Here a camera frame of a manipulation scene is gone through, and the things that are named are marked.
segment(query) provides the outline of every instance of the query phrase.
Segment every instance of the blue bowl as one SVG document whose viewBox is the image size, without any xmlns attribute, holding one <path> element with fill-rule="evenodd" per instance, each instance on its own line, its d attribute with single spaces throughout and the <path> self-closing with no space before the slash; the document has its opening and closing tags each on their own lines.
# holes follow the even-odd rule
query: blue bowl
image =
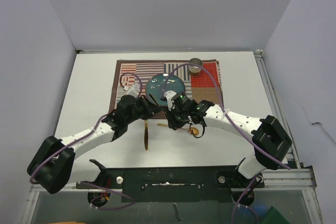
<svg viewBox="0 0 336 224">
<path fill-rule="evenodd" d="M 153 99 L 149 96 L 151 94 L 156 102 L 159 104 L 159 106 L 167 107 L 167 102 L 164 102 L 161 100 L 162 97 L 162 89 L 164 86 L 164 83 L 167 79 L 168 74 L 167 73 L 161 73 L 157 74 L 156 76 L 153 76 L 146 84 L 145 92 L 147 99 L 156 105 L 156 103 L 153 101 Z M 176 93 L 179 92 L 185 92 L 185 85 L 183 81 L 175 76 L 171 75 L 169 77 L 169 80 L 167 82 L 167 85 L 165 87 L 165 91 L 175 91 Z"/>
</svg>

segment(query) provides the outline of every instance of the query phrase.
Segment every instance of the white table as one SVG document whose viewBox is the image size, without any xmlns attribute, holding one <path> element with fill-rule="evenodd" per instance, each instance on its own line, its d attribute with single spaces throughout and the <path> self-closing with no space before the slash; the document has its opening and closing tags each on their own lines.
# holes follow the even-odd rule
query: white table
<svg viewBox="0 0 336 224">
<path fill-rule="evenodd" d="M 271 114 L 264 86 L 252 52 L 160 52 L 137 54 L 79 54 L 56 130 L 56 137 L 72 135 L 93 126 L 109 109 L 117 60 L 216 59 L 219 61 L 223 97 L 231 111 L 265 118 Z M 207 127 L 200 139 L 187 131 L 173 131 L 149 120 L 149 151 L 144 149 L 144 122 L 129 125 L 121 138 L 80 156 L 73 170 L 105 167 L 173 167 L 237 165 L 253 152 L 242 137 Z"/>
</svg>

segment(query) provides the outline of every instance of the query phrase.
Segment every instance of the red square pattern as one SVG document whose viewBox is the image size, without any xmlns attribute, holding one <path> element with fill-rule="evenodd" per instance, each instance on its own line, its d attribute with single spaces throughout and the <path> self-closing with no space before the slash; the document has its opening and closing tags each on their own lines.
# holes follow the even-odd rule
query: red square pattern
<svg viewBox="0 0 336 224">
<path fill-rule="evenodd" d="M 217 86 L 219 87 L 218 74 L 217 74 L 217 63 L 203 63 L 203 67 L 210 72 L 214 77 Z M 214 88 L 214 84 L 210 79 L 209 75 L 205 71 L 201 71 L 201 74 L 197 77 L 191 76 L 191 87 L 192 88 Z"/>
</svg>

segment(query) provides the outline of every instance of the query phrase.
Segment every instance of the metal cup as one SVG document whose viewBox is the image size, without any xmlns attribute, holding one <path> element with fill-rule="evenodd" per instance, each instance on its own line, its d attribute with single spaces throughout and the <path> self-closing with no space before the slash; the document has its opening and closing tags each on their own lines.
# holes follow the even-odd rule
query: metal cup
<svg viewBox="0 0 336 224">
<path fill-rule="evenodd" d="M 203 62 L 198 58 L 192 58 L 189 63 L 196 64 L 199 66 L 203 66 Z M 199 76 L 201 73 L 201 68 L 198 68 L 197 66 L 188 66 L 188 71 L 191 76 Z"/>
</svg>

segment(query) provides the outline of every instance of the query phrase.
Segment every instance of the green object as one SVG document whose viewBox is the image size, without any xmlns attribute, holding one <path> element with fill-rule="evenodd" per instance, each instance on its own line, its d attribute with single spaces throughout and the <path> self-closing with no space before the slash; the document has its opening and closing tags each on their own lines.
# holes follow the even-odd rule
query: green object
<svg viewBox="0 0 336 224">
<path fill-rule="evenodd" d="M 271 207 L 260 224 L 290 224 L 277 209 Z"/>
</svg>

